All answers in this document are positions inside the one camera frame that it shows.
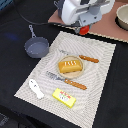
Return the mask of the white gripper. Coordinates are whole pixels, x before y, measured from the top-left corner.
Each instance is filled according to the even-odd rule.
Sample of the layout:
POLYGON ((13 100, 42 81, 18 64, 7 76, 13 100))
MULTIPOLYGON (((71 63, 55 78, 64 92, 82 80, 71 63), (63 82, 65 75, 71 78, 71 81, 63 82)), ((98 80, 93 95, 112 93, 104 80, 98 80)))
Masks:
POLYGON ((84 27, 101 20, 115 0, 59 0, 59 17, 66 25, 84 27))

